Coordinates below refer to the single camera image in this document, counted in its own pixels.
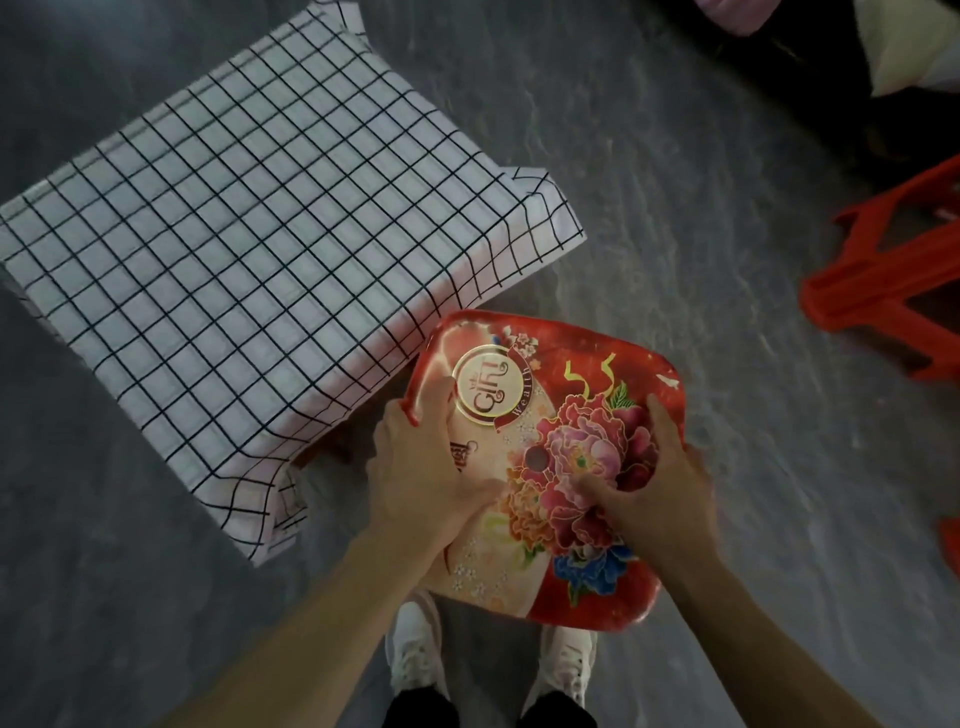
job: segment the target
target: red plastic stool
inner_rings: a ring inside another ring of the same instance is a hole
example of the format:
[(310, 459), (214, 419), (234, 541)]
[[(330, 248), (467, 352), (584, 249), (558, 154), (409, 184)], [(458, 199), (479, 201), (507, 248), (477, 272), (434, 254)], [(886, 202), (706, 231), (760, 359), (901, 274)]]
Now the red plastic stool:
[(960, 576), (960, 519), (940, 521), (940, 540), (944, 545), (944, 558), (956, 575)]
[[(960, 157), (850, 207), (835, 222), (848, 231), (839, 259), (804, 281), (800, 305), (827, 331), (869, 326), (930, 357), (917, 379), (960, 378), (960, 336), (904, 301), (960, 279)], [(898, 205), (926, 207), (951, 219), (893, 250), (876, 248)]]

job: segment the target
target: person's left hand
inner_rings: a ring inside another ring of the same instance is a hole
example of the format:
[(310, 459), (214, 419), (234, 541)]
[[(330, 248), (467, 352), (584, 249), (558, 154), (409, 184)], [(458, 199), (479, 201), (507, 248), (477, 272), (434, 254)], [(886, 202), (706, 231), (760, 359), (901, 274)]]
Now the person's left hand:
[(450, 454), (447, 417), (454, 406), (450, 376), (424, 385), (419, 425), (411, 425), (399, 400), (387, 403), (367, 462), (371, 527), (430, 551), (433, 558), (467, 520), (503, 492), (502, 480), (473, 480), (457, 470)]

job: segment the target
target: gray floor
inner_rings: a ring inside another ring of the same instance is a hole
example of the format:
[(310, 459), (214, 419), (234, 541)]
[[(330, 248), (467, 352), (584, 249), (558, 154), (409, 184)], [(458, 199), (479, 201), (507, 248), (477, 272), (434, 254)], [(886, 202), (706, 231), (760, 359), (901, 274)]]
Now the gray floor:
[[(717, 476), (724, 549), (761, 604), (889, 725), (960, 722), (960, 391), (815, 330), (800, 279), (866, 194), (789, 114), (642, 0), (370, 0), (374, 47), (504, 164), (546, 166), (590, 241), (494, 307), (665, 353)], [(297, 8), (8, 0), (0, 197)], [(207, 685), (363, 522), (357, 469), (307, 479), (304, 544), (251, 570), (93, 376), (0, 294), (0, 724), (147, 726)], [(366, 439), (358, 432), (361, 447)], [(469, 726), (509, 725), (536, 634), (451, 605)], [(377, 724), (379, 655), (344, 726)], [(668, 598), (605, 637), (601, 726), (739, 719)]]

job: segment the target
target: pink fabric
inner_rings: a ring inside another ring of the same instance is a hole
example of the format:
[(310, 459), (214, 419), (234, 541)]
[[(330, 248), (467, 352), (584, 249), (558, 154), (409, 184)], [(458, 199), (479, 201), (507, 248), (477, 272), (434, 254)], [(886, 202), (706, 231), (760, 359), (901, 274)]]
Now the pink fabric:
[(756, 33), (779, 4), (780, 0), (697, 0), (710, 20), (735, 36)]

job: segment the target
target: forearm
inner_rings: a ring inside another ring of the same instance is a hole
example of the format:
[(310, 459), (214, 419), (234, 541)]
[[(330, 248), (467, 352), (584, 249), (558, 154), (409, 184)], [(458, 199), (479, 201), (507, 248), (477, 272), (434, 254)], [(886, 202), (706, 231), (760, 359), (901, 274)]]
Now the forearm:
[(749, 728), (880, 728), (719, 559), (666, 570), (663, 583)]
[(164, 728), (328, 728), (336, 723), (432, 554), (365, 531), (330, 578)]

